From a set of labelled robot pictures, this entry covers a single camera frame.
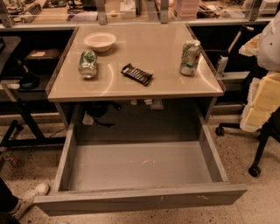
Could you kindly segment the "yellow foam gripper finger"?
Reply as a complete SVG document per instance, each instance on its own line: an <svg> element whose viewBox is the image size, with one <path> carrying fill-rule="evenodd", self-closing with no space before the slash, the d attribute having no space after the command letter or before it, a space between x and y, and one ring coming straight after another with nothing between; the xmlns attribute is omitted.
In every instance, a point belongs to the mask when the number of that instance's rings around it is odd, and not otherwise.
<svg viewBox="0 0 280 224"><path fill-rule="evenodd" d="M249 86L247 100L241 114L240 128L255 132L280 107L280 73L268 72L261 79L254 78Z"/></svg>

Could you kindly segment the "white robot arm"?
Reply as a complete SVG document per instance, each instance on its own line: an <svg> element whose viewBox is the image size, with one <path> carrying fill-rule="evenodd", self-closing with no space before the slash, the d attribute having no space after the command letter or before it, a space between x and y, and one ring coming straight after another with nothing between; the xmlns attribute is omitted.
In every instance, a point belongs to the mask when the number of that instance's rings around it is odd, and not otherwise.
<svg viewBox="0 0 280 224"><path fill-rule="evenodd" d="M241 114L240 128L255 132L280 107L280 11L261 34L240 48L239 54L256 56L257 65L268 71L261 79L252 79Z"/></svg>

